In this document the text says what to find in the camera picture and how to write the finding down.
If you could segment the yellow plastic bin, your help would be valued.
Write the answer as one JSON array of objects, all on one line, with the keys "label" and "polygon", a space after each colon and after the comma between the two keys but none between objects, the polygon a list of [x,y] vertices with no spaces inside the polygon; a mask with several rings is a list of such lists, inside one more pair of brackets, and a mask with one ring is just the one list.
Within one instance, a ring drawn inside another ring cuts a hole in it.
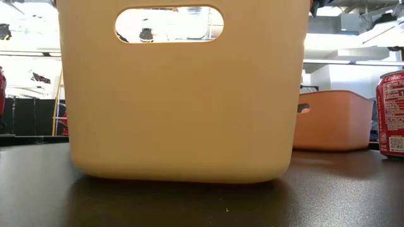
[{"label": "yellow plastic bin", "polygon": [[[57,0],[71,159],[102,178],[258,183],[290,164],[313,0]],[[129,44],[131,8],[210,6],[208,42]]]}]

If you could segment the metal shelf with red bins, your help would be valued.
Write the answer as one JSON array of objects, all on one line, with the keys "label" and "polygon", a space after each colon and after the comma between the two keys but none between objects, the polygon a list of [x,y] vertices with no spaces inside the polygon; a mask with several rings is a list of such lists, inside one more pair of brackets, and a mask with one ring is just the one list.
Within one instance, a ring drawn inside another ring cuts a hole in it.
[{"label": "metal shelf with red bins", "polygon": [[59,122],[60,122],[60,124],[62,125],[61,135],[62,135],[62,136],[68,136],[68,135],[69,135],[69,131],[68,131],[67,112],[64,113],[64,115],[62,116],[62,118],[60,119]]}]

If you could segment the red Coca-Cola can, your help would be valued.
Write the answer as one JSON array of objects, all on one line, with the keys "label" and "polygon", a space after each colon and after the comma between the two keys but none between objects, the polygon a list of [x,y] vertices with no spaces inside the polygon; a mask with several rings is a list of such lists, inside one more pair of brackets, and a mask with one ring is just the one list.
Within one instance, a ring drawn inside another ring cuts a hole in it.
[{"label": "red Coca-Cola can", "polygon": [[379,150],[404,158],[404,70],[386,73],[376,87]]},{"label": "red Coca-Cola can", "polygon": [[4,103],[6,98],[6,77],[4,76],[3,68],[0,66],[0,121],[2,121],[4,113]]}]

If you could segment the black partition panels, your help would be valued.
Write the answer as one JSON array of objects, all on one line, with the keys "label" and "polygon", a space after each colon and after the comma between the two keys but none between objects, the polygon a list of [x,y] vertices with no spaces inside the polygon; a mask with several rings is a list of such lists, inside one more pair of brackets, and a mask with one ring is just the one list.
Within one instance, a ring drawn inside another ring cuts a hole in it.
[{"label": "black partition panels", "polygon": [[51,136],[55,100],[6,98],[0,134]]}]

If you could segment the orange plastic bin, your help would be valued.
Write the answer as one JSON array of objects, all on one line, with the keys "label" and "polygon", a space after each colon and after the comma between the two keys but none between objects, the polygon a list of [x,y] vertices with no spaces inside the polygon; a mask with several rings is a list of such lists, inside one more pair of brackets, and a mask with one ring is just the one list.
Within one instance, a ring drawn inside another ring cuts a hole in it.
[{"label": "orange plastic bin", "polygon": [[373,101],[348,90],[299,96],[293,148],[351,151],[369,145]]}]

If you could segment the black hanging device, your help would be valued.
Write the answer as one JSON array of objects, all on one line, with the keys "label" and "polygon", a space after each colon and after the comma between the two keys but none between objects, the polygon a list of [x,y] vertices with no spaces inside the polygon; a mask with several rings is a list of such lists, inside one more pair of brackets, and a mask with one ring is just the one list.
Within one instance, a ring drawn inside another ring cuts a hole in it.
[{"label": "black hanging device", "polygon": [[0,40],[9,40],[12,37],[9,24],[0,23]]}]

